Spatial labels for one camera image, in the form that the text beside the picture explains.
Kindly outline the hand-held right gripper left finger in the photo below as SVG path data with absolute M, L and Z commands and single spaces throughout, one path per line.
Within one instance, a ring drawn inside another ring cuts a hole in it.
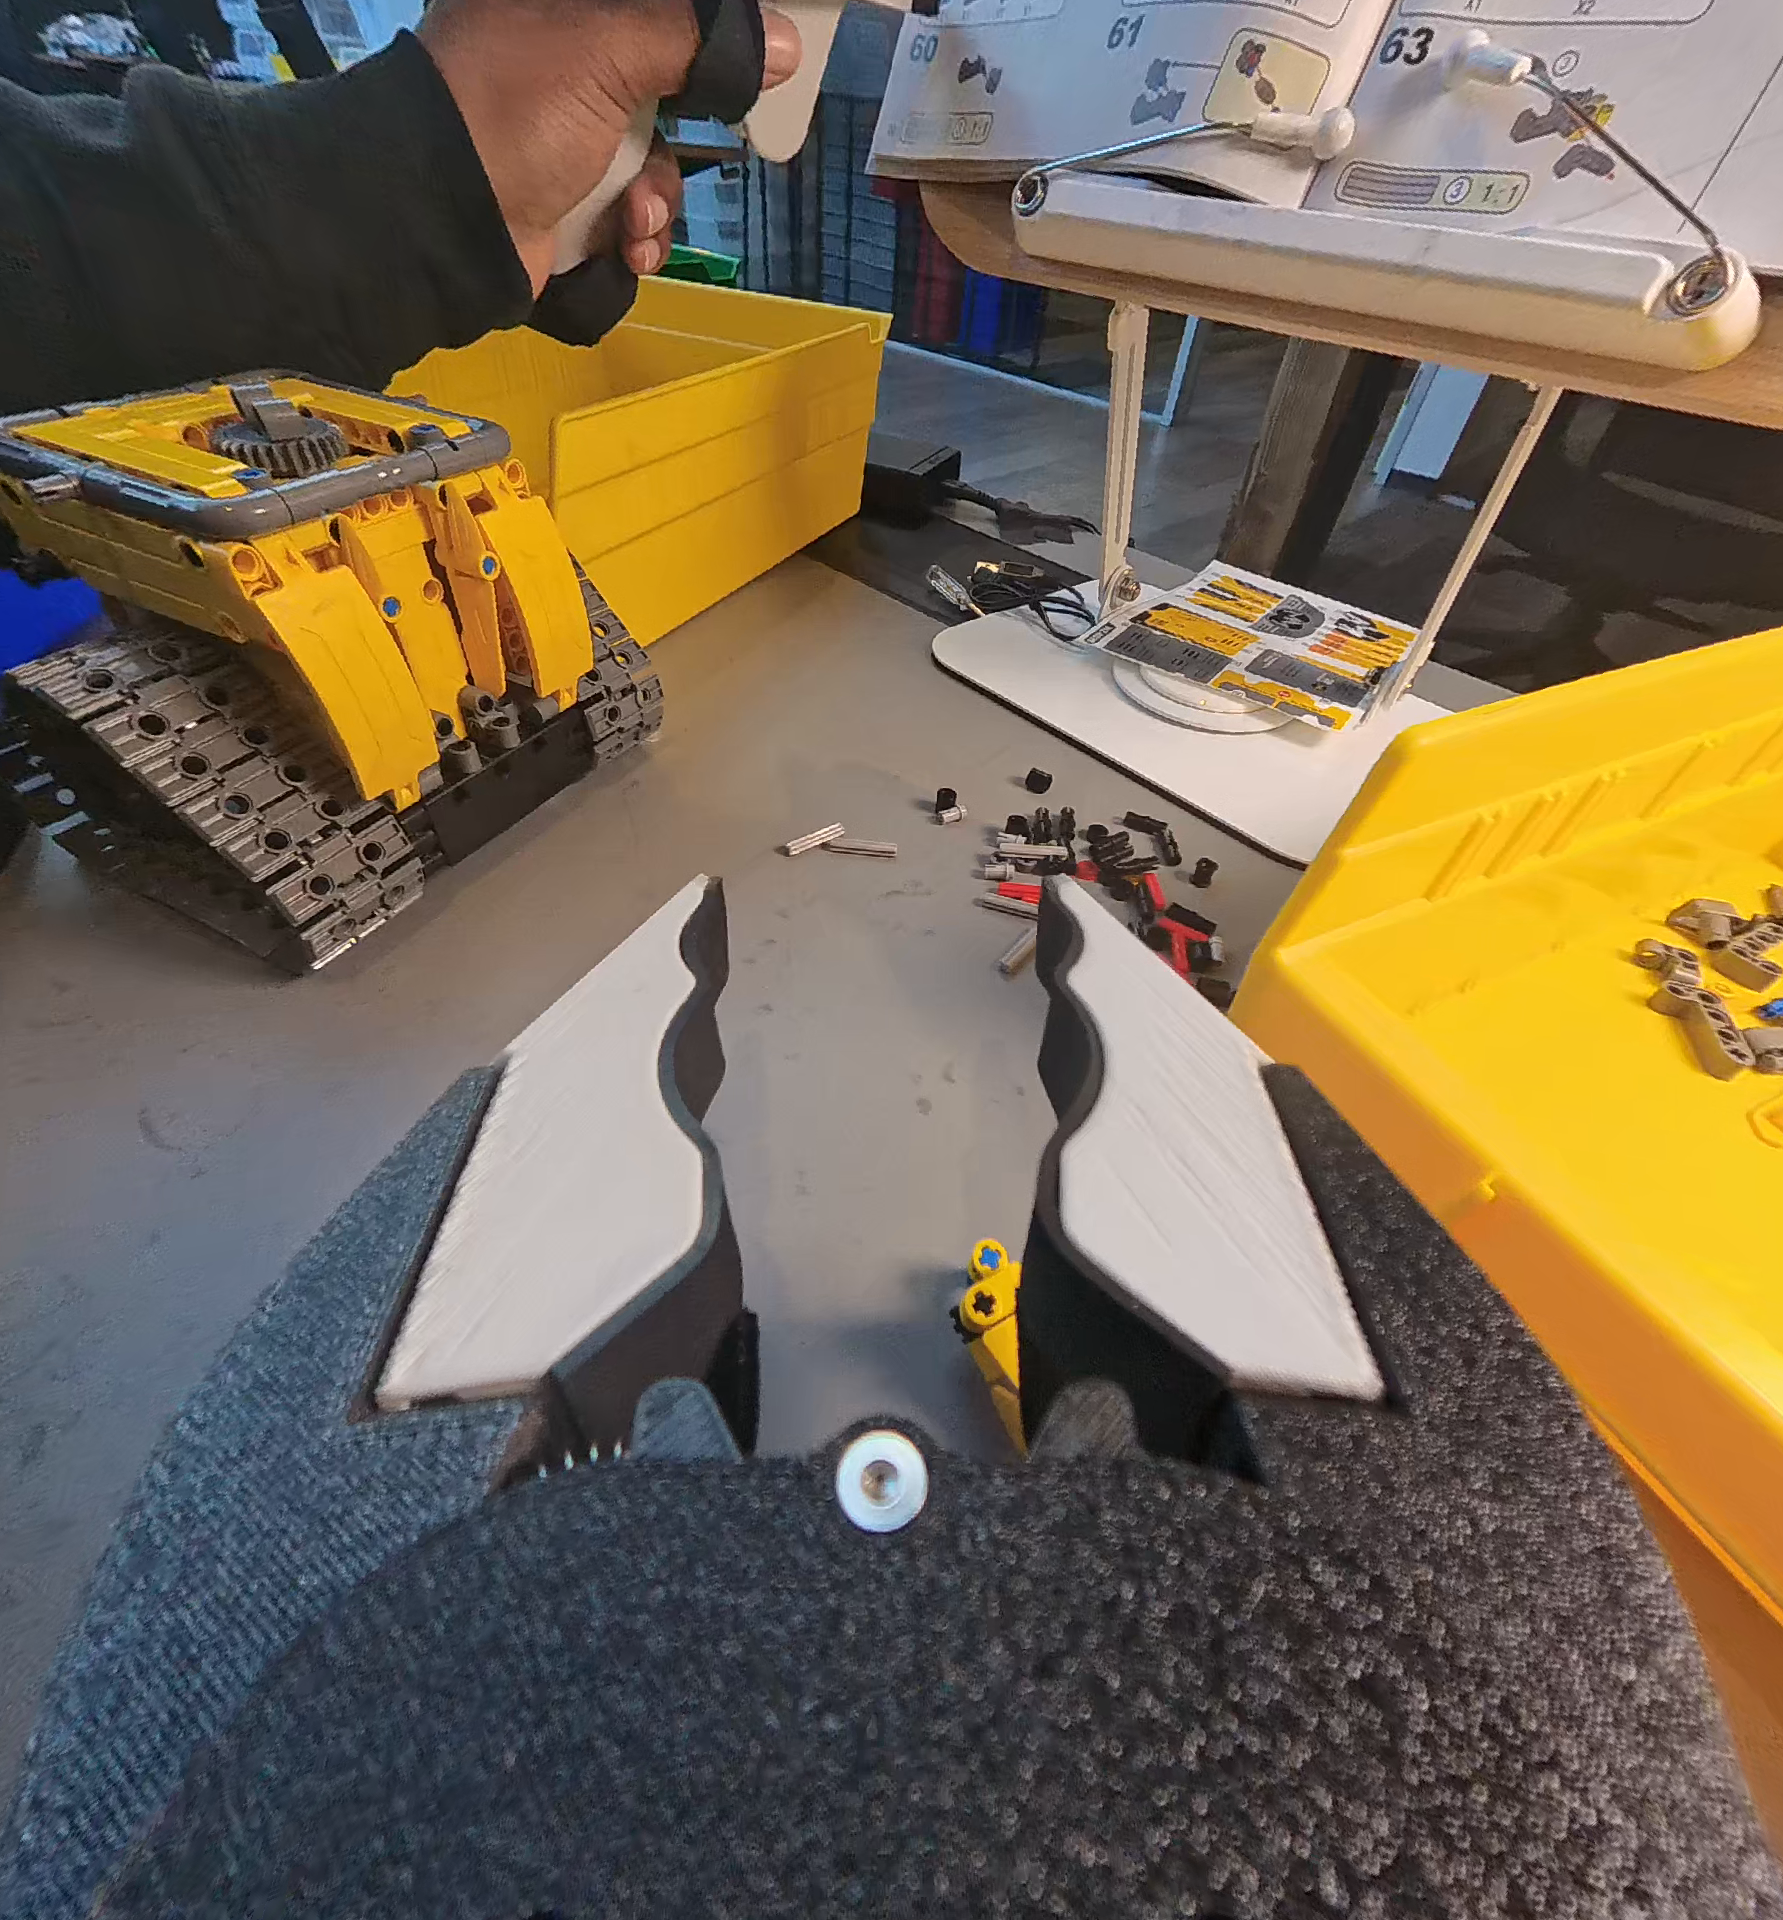
M 377 1405 L 524 1401 L 548 1438 L 626 1442 L 639 1394 L 699 1377 L 760 1427 L 706 1116 L 729 979 L 719 878 L 694 878 L 514 1037 L 380 1349 Z

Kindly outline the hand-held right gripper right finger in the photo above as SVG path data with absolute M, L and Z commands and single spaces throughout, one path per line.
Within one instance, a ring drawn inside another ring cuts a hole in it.
M 1270 1096 L 1270 1059 L 1082 883 L 1043 893 L 1055 1113 L 1021 1257 L 1021 1406 L 1378 1406 L 1380 1357 Z

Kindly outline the yellow beam assembly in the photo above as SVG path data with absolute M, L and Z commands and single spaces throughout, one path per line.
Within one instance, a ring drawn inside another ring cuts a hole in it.
M 1016 1452 L 1028 1452 L 1021 1420 L 1021 1261 L 997 1239 L 982 1239 L 967 1264 L 968 1284 L 951 1308 L 951 1323 L 963 1340 L 1004 1433 Z

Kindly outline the yellow parts bin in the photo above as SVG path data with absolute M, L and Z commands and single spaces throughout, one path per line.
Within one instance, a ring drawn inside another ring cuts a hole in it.
M 1233 1013 L 1783 1625 L 1783 1072 L 1651 1001 L 1695 903 L 1783 903 L 1783 627 L 1402 734 Z

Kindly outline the yellow tracked toy robot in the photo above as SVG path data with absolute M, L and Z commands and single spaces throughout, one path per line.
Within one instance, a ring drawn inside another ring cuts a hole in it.
M 507 432 L 426 398 L 246 373 L 2 415 L 0 518 L 104 605 L 4 678 L 2 781 L 282 972 L 661 735 Z

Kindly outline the person's left forearm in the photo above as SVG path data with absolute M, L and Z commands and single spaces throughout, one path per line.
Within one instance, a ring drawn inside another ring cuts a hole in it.
M 48 98 L 0 78 L 0 415 L 273 369 L 380 390 L 533 305 L 409 32 L 289 86 L 141 66 L 119 98 Z

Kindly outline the large yellow plastic bin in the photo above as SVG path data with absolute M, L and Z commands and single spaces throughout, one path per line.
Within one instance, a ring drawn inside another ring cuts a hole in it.
M 389 391 L 502 423 L 653 645 L 856 513 L 889 330 L 880 312 L 651 278 L 592 347 L 512 328 Z

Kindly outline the pile of small building parts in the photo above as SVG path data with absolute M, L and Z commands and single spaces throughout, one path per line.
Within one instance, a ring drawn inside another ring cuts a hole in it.
M 794 795 L 739 891 L 739 927 L 843 1010 L 970 1020 L 995 994 L 1024 1000 L 1041 911 L 1065 879 L 1224 1011 L 1241 979 L 1229 874 L 1180 803 L 1070 752 L 926 747 L 887 766 L 851 756 Z

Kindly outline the black power adapter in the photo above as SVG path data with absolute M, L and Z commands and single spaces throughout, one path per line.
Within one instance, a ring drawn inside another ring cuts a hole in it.
M 963 456 L 951 444 L 872 430 L 865 451 L 858 515 L 917 530 L 956 496 L 961 467 Z

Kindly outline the mixed plastic connector pieces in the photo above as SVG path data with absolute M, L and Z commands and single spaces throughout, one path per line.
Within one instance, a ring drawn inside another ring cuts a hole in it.
M 1707 1074 L 1783 1078 L 1783 886 L 1738 906 L 1694 896 L 1633 947 L 1651 978 L 1650 1008 L 1670 1017 Z

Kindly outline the white stand base with leaflet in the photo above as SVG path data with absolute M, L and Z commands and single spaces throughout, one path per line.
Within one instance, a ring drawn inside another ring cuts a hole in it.
M 1783 430 L 1783 284 L 1755 278 L 1716 237 L 1560 235 L 1377 218 L 1367 212 L 1202 198 L 1112 171 L 1145 135 L 1043 161 L 1006 193 L 992 181 L 926 181 L 939 235 L 968 266 L 1112 300 L 1094 625 L 1045 637 L 1024 611 L 934 635 L 934 662 L 1058 737 L 1285 866 L 1304 867 L 1402 732 L 1445 713 L 1412 695 L 1463 579 L 1561 398 L 1634 398 L 1667 410 Z M 1280 706 L 1111 650 L 1150 645 L 1143 611 L 1180 593 L 1139 581 L 1128 542 L 1151 308 L 1251 323 L 1289 340 L 1400 352 L 1509 376 L 1533 390 L 1424 627 L 1322 730 Z

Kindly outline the instruction booklet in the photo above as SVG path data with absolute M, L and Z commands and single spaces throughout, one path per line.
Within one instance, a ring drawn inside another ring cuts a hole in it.
M 1783 1 L 951 1 L 904 23 L 870 164 L 1017 181 L 1334 107 L 1355 135 L 1324 162 L 1212 134 L 1111 169 L 1400 225 L 1695 245 L 1629 152 L 1783 274 Z

